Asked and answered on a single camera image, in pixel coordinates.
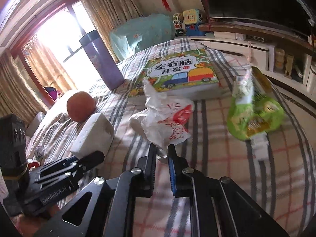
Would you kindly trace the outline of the person's left hand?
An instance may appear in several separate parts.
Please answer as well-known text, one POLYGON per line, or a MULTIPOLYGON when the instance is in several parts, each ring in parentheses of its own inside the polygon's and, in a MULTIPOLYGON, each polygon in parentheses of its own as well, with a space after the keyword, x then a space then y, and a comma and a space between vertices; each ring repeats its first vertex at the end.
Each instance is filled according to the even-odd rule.
POLYGON ((32 237, 48 219, 20 214, 19 216, 11 218, 11 221, 22 236, 32 237))

